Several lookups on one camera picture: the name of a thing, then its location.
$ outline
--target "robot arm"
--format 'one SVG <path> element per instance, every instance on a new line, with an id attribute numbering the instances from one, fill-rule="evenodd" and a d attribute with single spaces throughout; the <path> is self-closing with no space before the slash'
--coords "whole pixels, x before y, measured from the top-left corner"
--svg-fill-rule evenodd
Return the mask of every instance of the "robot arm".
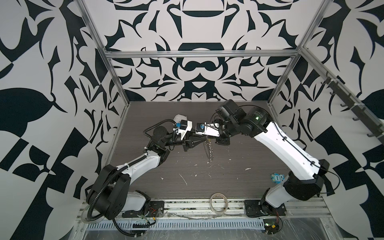
<path id="1" fill-rule="evenodd" d="M 329 163 L 317 160 L 302 150 L 273 122 L 264 109 L 255 106 L 246 113 L 232 100 L 227 100 L 216 112 L 221 119 L 216 119 L 214 123 L 197 123 L 195 128 L 184 116 L 178 119 L 176 116 L 175 120 L 166 119 L 147 128 L 144 134 L 150 141 L 144 154 L 117 167 L 104 167 L 87 196 L 87 203 L 91 205 L 96 199 L 95 209 L 107 219 L 113 219 L 122 210 L 142 209 L 146 212 L 143 208 L 148 197 L 145 194 L 129 193 L 129 185 L 166 160 L 170 153 L 166 147 L 182 145 L 184 151 L 187 151 L 207 138 L 215 138 L 217 144 L 227 146 L 230 144 L 230 137 L 240 133 L 264 144 L 291 169 L 284 182 L 267 189 L 258 205 L 259 215 L 254 217 L 273 214 L 288 200 L 308 200 L 320 193 L 324 184 L 322 176 L 328 171 Z M 169 133 L 161 126 L 165 122 L 174 124 L 173 132 Z M 112 183 L 116 182 L 115 186 L 103 190 L 103 184 L 114 173 L 118 173 L 111 180 Z"/>

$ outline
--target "small blue toy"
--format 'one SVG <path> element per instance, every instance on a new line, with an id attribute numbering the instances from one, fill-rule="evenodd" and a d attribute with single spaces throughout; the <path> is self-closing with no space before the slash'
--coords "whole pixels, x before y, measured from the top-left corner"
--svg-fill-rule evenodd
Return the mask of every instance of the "small blue toy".
<path id="1" fill-rule="evenodd" d="M 284 174 L 277 174 L 277 173 L 271 174 L 271 179 L 272 179 L 272 182 L 279 184 L 282 181 L 284 181 Z"/>

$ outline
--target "black cable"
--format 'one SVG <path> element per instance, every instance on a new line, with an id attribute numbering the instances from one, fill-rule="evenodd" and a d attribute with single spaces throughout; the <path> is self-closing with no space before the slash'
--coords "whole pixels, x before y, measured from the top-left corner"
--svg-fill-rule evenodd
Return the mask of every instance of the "black cable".
<path id="1" fill-rule="evenodd" d="M 132 227 L 142 227 L 142 228 L 144 228 L 144 227 L 149 227 L 149 226 L 152 226 L 152 225 L 154 225 L 156 223 L 156 220 L 154 219 L 154 222 L 153 223 L 150 223 L 150 224 L 147 224 L 147 225 L 140 225 L 140 224 L 132 224 Z"/>
<path id="2" fill-rule="evenodd" d="M 282 229 L 283 229 L 283 220 L 281 219 L 281 217 L 279 217 L 279 216 L 277 216 L 279 219 L 280 219 L 280 221 L 281 221 L 281 227 L 280 227 L 280 225 L 279 225 L 279 230 L 277 231 L 277 232 L 280 232 Z"/>
<path id="3" fill-rule="evenodd" d="M 284 137 L 284 136 L 281 134 L 281 132 L 279 131 L 279 128 L 277 128 L 276 123 L 273 122 L 273 124 L 274 124 L 274 126 L 275 126 L 277 132 L 279 133 L 279 135 L 283 138 L 283 141 L 285 141 L 285 140 L 286 140 L 286 137 Z M 331 173 L 331 174 L 333 174 L 333 175 L 335 175 L 335 176 L 338 177 L 338 179 L 339 179 L 339 183 L 337 184 L 336 188 L 334 188 L 334 189 L 332 190 L 333 192 L 339 187 L 339 185 L 340 185 L 340 183 L 341 183 L 341 179 L 340 179 L 340 177 L 339 177 L 336 173 L 330 172 L 330 171 L 328 171 L 327 169 L 325 169 L 325 168 L 323 168 L 323 167 L 319 167 L 319 166 L 317 166 L 317 165 L 314 163 L 314 161 L 310 161 L 310 160 L 309 160 L 309 159 L 308 159 L 308 158 L 307 158 L 301 151 L 299 151 L 293 144 L 291 144 L 289 141 L 287 141 L 287 143 L 289 143 L 293 148 L 296 149 L 296 151 L 298 151 L 301 155 L 303 155 L 303 157 L 304 157 L 305 159 L 307 159 L 307 161 L 310 162 L 311 165 L 313 165 L 313 166 L 315 166 L 315 167 L 318 167 L 319 169 L 322 169 L 322 170 L 324 170 L 324 171 L 326 171 L 326 172 L 329 172 L 329 173 Z M 320 192 L 319 194 L 328 194 L 328 193 L 331 193 L 331 192 Z"/>
<path id="4" fill-rule="evenodd" d="M 98 214 L 95 217 L 92 216 L 92 212 L 93 212 L 93 209 L 95 208 L 97 200 L 100 198 L 100 195 L 108 187 L 108 185 L 117 177 L 117 175 L 119 175 L 122 171 L 124 171 L 127 168 L 128 168 L 128 166 L 124 166 L 124 167 L 120 168 L 119 170 L 117 170 L 101 186 L 100 191 L 97 193 L 97 195 L 95 196 L 95 198 L 92 200 L 91 204 L 89 205 L 88 212 L 87 212 L 87 221 L 89 221 L 89 222 L 95 221 L 96 219 L 99 219 L 100 217 L 102 217 L 102 214 Z"/>
<path id="5" fill-rule="evenodd" d="M 333 175 L 335 175 L 335 176 L 337 176 L 335 173 L 333 173 L 333 172 L 330 172 L 330 171 L 328 171 L 328 170 L 326 170 L 326 169 L 324 169 L 324 168 L 320 168 L 320 169 L 323 169 L 323 170 L 325 170 L 325 171 L 327 171 L 327 172 L 329 172 L 329 173 L 332 173 Z M 329 193 L 334 193 L 335 192 L 335 190 L 340 186 L 340 183 L 341 183 L 341 179 L 340 179 L 340 177 L 339 176 L 337 176 L 338 177 L 338 179 L 339 179 L 339 183 L 337 184 L 337 186 L 331 191 L 331 192 L 319 192 L 318 194 L 329 194 Z"/>
<path id="6" fill-rule="evenodd" d="M 132 233 L 129 233 L 129 232 L 124 231 L 123 229 L 121 229 L 121 228 L 118 226 L 118 224 L 117 224 L 115 218 L 112 219 L 112 222 L 113 222 L 113 225 L 115 225 L 116 229 L 117 229 L 120 233 L 122 233 L 122 234 L 124 234 L 124 235 L 126 235 L 126 236 L 129 236 L 129 237 L 141 237 L 141 236 L 142 236 L 142 235 L 132 234 Z"/>
<path id="7" fill-rule="evenodd" d="M 151 138 L 152 136 L 149 135 L 147 132 L 148 132 L 149 130 L 152 130 L 152 129 L 154 129 L 154 128 L 160 126 L 160 125 L 162 125 L 162 124 L 165 123 L 165 122 L 171 122 L 171 123 L 173 123 L 174 125 L 176 124 L 175 121 L 173 121 L 172 119 L 165 119 L 165 120 L 163 120 L 163 121 L 161 121 L 161 122 L 158 122 L 158 123 L 156 123 L 155 125 L 153 125 L 153 126 L 147 128 L 147 129 L 145 129 L 145 130 L 143 131 L 143 134 L 144 134 L 145 136 Z"/>
<path id="8" fill-rule="evenodd" d="M 241 105 L 241 106 L 239 106 L 239 108 L 244 107 L 244 106 L 254 106 L 254 107 L 258 107 L 258 106 L 256 106 L 256 105 L 249 105 L 249 104 L 247 104 L 247 105 Z"/>
<path id="9" fill-rule="evenodd" d="M 211 119 L 209 119 L 209 124 L 211 124 L 212 123 L 212 118 L 214 117 L 214 115 L 216 114 L 217 112 L 215 112 L 214 114 L 212 114 L 212 117 L 211 117 Z"/>
<path id="10" fill-rule="evenodd" d="M 213 128 L 213 129 L 215 129 L 215 130 L 218 130 L 218 128 L 216 127 L 216 126 L 209 126 L 209 125 L 207 125 L 207 124 L 203 124 L 204 126 L 206 126 L 206 127 L 211 127 L 211 128 Z"/>

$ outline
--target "patterned backdrop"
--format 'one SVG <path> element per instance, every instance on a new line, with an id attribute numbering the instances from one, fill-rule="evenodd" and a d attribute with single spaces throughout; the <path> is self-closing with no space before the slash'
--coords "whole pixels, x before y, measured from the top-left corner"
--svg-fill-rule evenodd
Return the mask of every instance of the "patterned backdrop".
<path id="1" fill-rule="evenodd" d="M 110 51 L 295 48 L 320 0 L 86 0 Z"/>
<path id="2" fill-rule="evenodd" d="M 295 49 L 320 0 L 86 0 L 109 51 Z M 114 59 L 131 101 L 268 100 L 289 57 Z"/>
<path id="3" fill-rule="evenodd" d="M 112 61 L 131 101 L 268 100 L 289 57 Z"/>
<path id="4" fill-rule="evenodd" d="M 384 3 L 335 0 L 309 50 L 379 118 L 384 119 Z M 384 146 L 301 58 L 274 102 L 283 130 L 341 177 L 327 174 L 323 192 L 346 239 L 384 237 Z"/>
<path id="5" fill-rule="evenodd" d="M 67 239 L 124 103 L 72 0 L 0 3 L 1 239 Z"/>

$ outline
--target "gray wood surface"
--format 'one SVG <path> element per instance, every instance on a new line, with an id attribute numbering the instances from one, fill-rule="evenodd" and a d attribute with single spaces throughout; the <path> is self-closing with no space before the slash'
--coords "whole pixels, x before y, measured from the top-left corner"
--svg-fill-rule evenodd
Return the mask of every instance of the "gray wood surface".
<path id="1" fill-rule="evenodd" d="M 149 141 L 142 133 L 147 127 L 167 118 L 173 119 L 177 114 L 187 116 L 194 125 L 209 122 L 220 104 L 132 102 L 111 164 L 117 166 L 142 154 Z M 269 110 L 263 101 L 238 103 L 243 104 Z M 164 126 L 171 131 L 170 123 Z M 270 179 L 271 174 L 287 175 L 289 172 L 273 152 L 253 138 L 236 135 L 230 139 L 230 146 L 219 146 L 214 141 L 215 157 L 210 163 L 207 163 L 203 144 L 187 152 L 182 146 L 176 146 L 162 165 L 133 182 L 130 191 L 140 190 L 151 198 L 209 198 L 216 192 L 227 197 L 261 197 L 268 187 L 275 185 Z"/>

